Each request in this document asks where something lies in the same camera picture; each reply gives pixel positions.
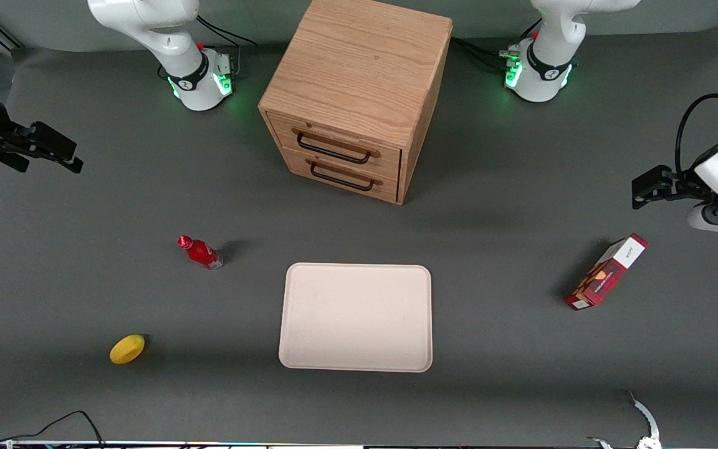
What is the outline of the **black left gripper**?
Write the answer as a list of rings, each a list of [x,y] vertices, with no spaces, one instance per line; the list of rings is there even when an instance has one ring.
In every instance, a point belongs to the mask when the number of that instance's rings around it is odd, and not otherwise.
[[[646,181],[632,181],[632,209],[638,210],[655,201],[695,199],[710,203],[712,190],[694,170],[675,173],[671,167],[658,165],[646,172]]]

